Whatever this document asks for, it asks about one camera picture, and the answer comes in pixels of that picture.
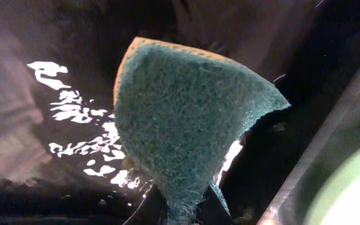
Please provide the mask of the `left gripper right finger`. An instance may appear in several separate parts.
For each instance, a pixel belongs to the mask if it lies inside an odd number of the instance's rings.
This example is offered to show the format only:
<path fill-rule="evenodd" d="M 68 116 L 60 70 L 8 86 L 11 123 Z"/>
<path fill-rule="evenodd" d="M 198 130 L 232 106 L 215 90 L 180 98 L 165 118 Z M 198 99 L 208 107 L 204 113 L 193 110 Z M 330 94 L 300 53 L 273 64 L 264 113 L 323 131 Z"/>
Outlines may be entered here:
<path fill-rule="evenodd" d="M 197 205 L 196 223 L 200 225 L 233 225 L 233 220 L 223 205 L 224 198 L 218 194 L 218 187 L 210 184 Z"/>

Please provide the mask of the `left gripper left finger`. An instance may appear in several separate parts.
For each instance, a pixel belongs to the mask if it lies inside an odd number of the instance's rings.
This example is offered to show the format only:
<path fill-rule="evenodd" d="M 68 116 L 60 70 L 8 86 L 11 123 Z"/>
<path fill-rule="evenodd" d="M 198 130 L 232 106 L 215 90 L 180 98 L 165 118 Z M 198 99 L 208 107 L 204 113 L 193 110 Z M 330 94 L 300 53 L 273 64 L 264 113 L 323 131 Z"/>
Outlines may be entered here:
<path fill-rule="evenodd" d="M 166 198 L 154 184 L 139 207 L 122 225 L 166 225 L 167 218 Z"/>

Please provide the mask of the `green yellow sponge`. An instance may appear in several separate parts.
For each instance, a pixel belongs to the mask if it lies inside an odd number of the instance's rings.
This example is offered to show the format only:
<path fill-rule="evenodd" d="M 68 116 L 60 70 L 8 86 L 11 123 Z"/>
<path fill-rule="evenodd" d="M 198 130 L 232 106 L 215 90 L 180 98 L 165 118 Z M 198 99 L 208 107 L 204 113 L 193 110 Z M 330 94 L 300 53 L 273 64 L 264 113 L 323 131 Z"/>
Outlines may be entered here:
<path fill-rule="evenodd" d="M 129 45 L 114 85 L 122 145 L 166 198 L 169 224 L 189 224 L 232 143 L 288 107 L 271 82 L 237 61 L 145 37 Z"/>

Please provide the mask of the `light blue plate front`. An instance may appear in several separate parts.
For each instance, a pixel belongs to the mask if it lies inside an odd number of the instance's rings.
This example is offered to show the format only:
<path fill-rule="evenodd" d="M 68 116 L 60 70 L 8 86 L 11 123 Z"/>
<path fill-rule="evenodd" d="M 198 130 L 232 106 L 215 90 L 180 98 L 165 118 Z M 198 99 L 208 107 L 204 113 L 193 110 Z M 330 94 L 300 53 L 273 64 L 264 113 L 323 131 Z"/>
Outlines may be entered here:
<path fill-rule="evenodd" d="M 326 180 L 303 224 L 360 225 L 360 150 Z"/>

